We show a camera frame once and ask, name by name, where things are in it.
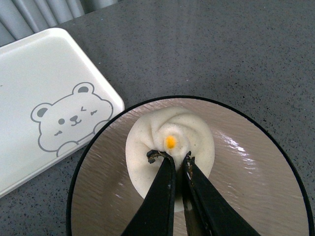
black plate rim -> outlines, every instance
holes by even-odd
[[[305,204],[305,208],[306,208],[306,212],[307,212],[307,218],[308,218],[308,223],[309,223],[309,233],[310,236],[315,236],[315,228],[314,228],[314,221],[313,221],[313,214],[312,214],[312,208],[311,208],[311,204],[310,204],[310,200],[308,198],[307,192],[305,190],[304,184],[302,182],[302,179],[300,177],[300,175],[298,174],[297,170],[295,169],[292,161],[289,159],[288,155],[285,153],[285,151],[280,147],[280,145],[276,142],[276,140],[260,125],[258,124],[255,120],[253,120],[252,118],[250,118],[249,116],[245,115],[244,113],[240,112],[239,110],[228,106],[224,103],[209,99],[209,98],[204,98],[204,97],[199,97],[199,96],[188,96],[188,95],[172,95],[172,96],[162,96],[162,97],[157,97],[157,98],[153,98],[153,99],[149,99],[140,103],[137,103],[136,105],[133,105],[127,109],[125,109],[124,111],[120,112],[118,115],[116,115],[114,118],[112,118],[107,124],[105,124],[100,131],[93,137],[93,139],[89,142],[89,144],[87,145],[87,147],[85,148],[82,156],[80,157],[80,160],[74,170],[74,174],[71,180],[71,184],[70,184],[70,188],[69,188],[69,194],[68,194],[68,198],[67,198],[67,206],[66,206],[66,235],[67,236],[72,236],[72,230],[71,230],[71,207],[72,207],[72,197],[73,197],[73,191],[74,191],[74,187],[75,187],[75,182],[76,179],[78,177],[81,165],[84,161],[85,156],[87,155],[88,151],[90,150],[91,146],[93,145],[93,143],[96,141],[96,139],[99,137],[99,135],[108,127],[111,125],[111,123],[113,123],[115,120],[117,120],[120,116],[122,116],[123,114],[131,111],[132,109],[135,109],[139,106],[142,106],[146,103],[150,103],[150,102],[154,102],[154,101],[159,101],[159,100],[166,100],[166,99],[172,99],[172,98],[187,98],[187,99],[196,99],[196,100],[203,100],[203,101],[207,101],[207,102],[211,102],[217,105],[220,105],[222,107],[225,107],[233,112],[236,112],[237,114],[241,115],[242,117],[246,118],[248,121],[250,121],[251,123],[253,123],[256,127],[258,127],[273,143],[274,145],[278,148],[278,150],[282,153],[282,155],[285,157],[287,163],[289,164],[290,168],[292,169],[292,172],[299,184],[300,190],[302,192],[302,196],[303,196],[303,200],[304,200],[304,204]]]

bear face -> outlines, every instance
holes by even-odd
[[[62,146],[80,144],[98,131],[98,125],[109,121],[113,105],[93,92],[91,83],[80,83],[72,94],[33,109],[31,119],[39,123],[38,145],[42,150],[56,151],[58,156]]]

bear paw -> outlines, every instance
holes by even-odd
[[[78,145],[77,142],[74,142],[74,141],[70,141],[68,143],[65,143],[64,145],[62,145],[58,151],[57,151],[57,154],[56,156],[59,157],[61,156],[62,154],[64,154],[65,152],[73,149],[74,147],[76,147]]]

gray countertop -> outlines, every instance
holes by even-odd
[[[166,95],[248,115],[284,149],[315,212],[315,1],[125,0],[60,25],[126,108]],[[0,235],[65,235],[80,150],[0,199]]]

